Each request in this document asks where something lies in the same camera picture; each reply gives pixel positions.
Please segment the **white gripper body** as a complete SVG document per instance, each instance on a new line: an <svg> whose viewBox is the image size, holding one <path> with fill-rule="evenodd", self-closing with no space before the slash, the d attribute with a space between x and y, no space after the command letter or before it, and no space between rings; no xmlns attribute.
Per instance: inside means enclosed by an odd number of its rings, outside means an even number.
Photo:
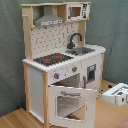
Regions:
<svg viewBox="0 0 128 128"><path fill-rule="evenodd" d="M104 101L117 106L128 104L128 85L119 83L102 94Z"/></svg>

